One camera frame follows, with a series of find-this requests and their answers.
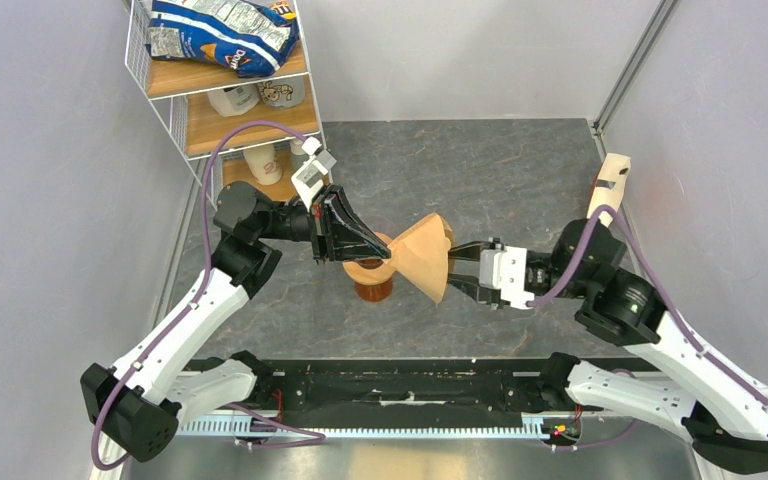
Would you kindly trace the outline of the round wooden dripper collar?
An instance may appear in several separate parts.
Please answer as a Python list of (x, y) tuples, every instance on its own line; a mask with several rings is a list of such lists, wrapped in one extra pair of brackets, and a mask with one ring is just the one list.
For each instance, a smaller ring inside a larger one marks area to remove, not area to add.
[(379, 262), (380, 264), (374, 267), (365, 266), (361, 261), (343, 262), (342, 266), (345, 273), (356, 284), (374, 286), (390, 280), (395, 273), (395, 269), (385, 260), (379, 259)]

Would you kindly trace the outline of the brown paper coffee filter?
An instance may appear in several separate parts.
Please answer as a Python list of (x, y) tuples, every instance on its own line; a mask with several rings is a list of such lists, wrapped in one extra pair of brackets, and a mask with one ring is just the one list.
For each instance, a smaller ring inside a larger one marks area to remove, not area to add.
[(388, 244), (391, 256), (385, 264), (439, 304), (449, 274), (451, 236), (451, 228), (441, 215), (428, 214)]

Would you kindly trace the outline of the amber glass carafe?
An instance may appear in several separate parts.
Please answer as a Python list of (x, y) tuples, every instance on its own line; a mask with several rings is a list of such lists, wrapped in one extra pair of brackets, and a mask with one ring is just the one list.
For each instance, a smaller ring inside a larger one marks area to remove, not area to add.
[(366, 285), (360, 282), (354, 283), (355, 292), (359, 298), (364, 301), (377, 303), (387, 299), (393, 291), (393, 279), (377, 283), (374, 285)]

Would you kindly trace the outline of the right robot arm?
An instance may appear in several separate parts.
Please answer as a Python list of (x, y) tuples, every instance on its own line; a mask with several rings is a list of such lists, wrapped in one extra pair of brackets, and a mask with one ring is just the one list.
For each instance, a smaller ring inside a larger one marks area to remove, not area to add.
[(537, 411), (594, 407), (659, 427), (734, 474), (768, 472), (768, 385), (724, 359), (683, 320), (652, 280), (621, 267), (626, 245), (597, 220), (578, 219), (554, 249), (535, 252), (497, 238), (452, 248), (477, 275), (448, 282), (475, 302), (520, 310), (579, 302), (575, 320), (598, 339), (668, 378), (648, 383), (556, 352), (527, 391)]

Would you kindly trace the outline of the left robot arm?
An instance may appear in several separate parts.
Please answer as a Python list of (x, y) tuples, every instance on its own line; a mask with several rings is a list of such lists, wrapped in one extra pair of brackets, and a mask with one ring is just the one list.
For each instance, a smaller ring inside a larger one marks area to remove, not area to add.
[(89, 420), (91, 453), (100, 470), (106, 462), (100, 440), (107, 437), (127, 458), (156, 457), (187, 424), (220, 407), (243, 401), (267, 405), (270, 377), (234, 357), (181, 379), (197, 351), (269, 281), (282, 254), (270, 240), (310, 245), (315, 261), (388, 259), (391, 251), (355, 214), (342, 187), (323, 185), (310, 200), (296, 195), (275, 201), (243, 181), (219, 195), (212, 222), (220, 241), (205, 249), (205, 267), (189, 293), (146, 338), (110, 367), (90, 365), (80, 378)]

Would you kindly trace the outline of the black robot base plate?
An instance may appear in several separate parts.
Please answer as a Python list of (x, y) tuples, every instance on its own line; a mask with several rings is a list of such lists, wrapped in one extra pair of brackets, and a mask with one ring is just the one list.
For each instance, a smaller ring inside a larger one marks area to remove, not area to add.
[(303, 428), (513, 427), (572, 414), (556, 356), (512, 359), (234, 359), (256, 375), (241, 404)]

